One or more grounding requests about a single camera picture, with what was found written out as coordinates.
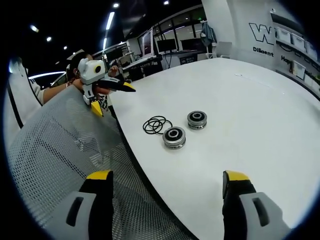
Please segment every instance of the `metal bearing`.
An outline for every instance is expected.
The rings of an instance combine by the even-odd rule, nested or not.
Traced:
[[[189,127],[194,130],[203,129],[207,125],[207,114],[203,111],[192,111],[187,119]]]
[[[186,143],[186,133],[181,127],[173,126],[164,131],[162,139],[168,148],[180,149]]]

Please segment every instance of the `hand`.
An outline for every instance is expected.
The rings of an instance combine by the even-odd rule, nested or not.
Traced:
[[[75,79],[72,84],[81,92],[84,91],[84,84],[82,83],[82,81],[80,79]],[[107,95],[110,93],[110,90],[107,88],[102,88],[99,86],[95,86],[93,88],[94,94],[104,94]]]
[[[118,72],[118,67],[116,65],[114,65],[114,66],[110,67],[110,69],[108,71],[108,76],[113,78],[116,76],[117,72]]]

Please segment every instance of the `ceiling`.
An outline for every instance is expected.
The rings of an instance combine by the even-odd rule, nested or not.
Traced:
[[[120,7],[113,9],[113,3]],[[115,12],[107,33],[107,46],[137,36],[156,22],[183,9],[201,4],[201,0],[105,0],[86,3],[44,4],[21,3],[14,6],[9,21],[16,22],[10,29],[14,36],[11,52],[22,58],[33,76],[55,71],[64,71],[67,58],[80,49],[93,54],[103,48],[106,25],[110,12]],[[34,25],[39,32],[31,30]]]

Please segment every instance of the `white table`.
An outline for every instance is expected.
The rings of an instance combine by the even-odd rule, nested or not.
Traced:
[[[127,70],[129,70],[129,69],[131,69],[131,68],[133,68],[133,67],[135,67],[137,65],[143,64],[143,63],[145,63],[147,61],[150,61],[151,59],[155,59],[156,57],[157,57],[156,55],[150,56],[150,57],[143,57],[143,58],[141,58],[141,59],[139,59],[137,61],[134,61],[130,65],[128,65],[126,67],[123,67],[122,71],[127,71]]]
[[[110,97],[123,133],[156,191],[201,240],[222,240],[223,171],[247,174],[295,227],[313,203],[320,182],[320,102],[276,72],[214,58],[150,75],[136,92]],[[207,126],[187,127],[200,110]],[[184,128],[186,144],[167,149],[143,123],[162,115]]]

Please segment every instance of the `gray mesh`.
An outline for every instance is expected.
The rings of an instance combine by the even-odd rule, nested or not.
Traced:
[[[8,152],[25,205],[46,228],[55,207],[78,191],[87,175],[114,173],[114,240],[188,240],[180,222],[157,205],[136,172],[116,120],[95,116],[82,94],[68,87],[21,129]]]

